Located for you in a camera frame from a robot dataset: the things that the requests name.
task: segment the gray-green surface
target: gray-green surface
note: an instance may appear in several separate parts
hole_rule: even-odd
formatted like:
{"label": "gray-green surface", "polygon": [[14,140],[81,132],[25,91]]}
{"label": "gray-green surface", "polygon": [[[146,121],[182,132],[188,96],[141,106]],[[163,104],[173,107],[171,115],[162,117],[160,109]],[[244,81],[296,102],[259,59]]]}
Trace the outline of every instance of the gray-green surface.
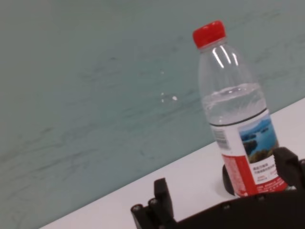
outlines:
{"label": "gray-green surface", "polygon": [[272,112],[303,98],[304,9],[301,0],[1,1],[1,228],[36,229],[212,142],[191,38],[205,23],[225,22]]}

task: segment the red bottle cap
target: red bottle cap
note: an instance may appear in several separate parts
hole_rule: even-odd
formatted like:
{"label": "red bottle cap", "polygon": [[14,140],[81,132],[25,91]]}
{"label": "red bottle cap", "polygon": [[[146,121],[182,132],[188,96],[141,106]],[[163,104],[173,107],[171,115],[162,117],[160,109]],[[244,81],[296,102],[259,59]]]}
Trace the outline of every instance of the red bottle cap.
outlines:
{"label": "red bottle cap", "polygon": [[198,49],[224,37],[224,24],[221,21],[213,21],[193,32],[193,39]]}

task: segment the barcode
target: barcode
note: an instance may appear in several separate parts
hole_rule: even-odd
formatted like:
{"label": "barcode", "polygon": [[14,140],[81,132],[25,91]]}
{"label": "barcode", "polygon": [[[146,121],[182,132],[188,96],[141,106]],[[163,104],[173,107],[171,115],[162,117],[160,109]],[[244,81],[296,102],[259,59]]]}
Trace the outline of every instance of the barcode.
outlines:
{"label": "barcode", "polygon": [[230,149],[223,130],[213,130],[217,144],[222,149]]}

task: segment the bottle neck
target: bottle neck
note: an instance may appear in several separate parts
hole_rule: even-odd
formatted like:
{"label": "bottle neck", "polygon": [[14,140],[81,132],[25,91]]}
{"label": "bottle neck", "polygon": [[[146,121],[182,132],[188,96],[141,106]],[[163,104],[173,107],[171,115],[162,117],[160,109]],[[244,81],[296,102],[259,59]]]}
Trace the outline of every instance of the bottle neck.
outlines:
{"label": "bottle neck", "polygon": [[222,44],[225,44],[225,43],[227,43],[227,38],[226,37],[221,38],[221,39],[216,40],[216,41],[214,41],[214,42],[212,42],[212,43],[210,43],[208,45],[205,45],[205,46],[201,47],[199,49],[199,52],[200,53],[206,52],[207,50],[213,49],[213,48],[215,48],[217,46],[220,46]]}

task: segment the bottle label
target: bottle label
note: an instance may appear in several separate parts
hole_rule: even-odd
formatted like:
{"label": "bottle label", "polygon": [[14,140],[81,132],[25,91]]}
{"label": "bottle label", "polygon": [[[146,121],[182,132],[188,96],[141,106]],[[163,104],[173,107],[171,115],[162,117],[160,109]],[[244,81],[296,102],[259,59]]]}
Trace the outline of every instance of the bottle label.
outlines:
{"label": "bottle label", "polygon": [[273,149],[278,141],[267,109],[238,123],[211,127],[237,195],[287,188],[277,175]]}

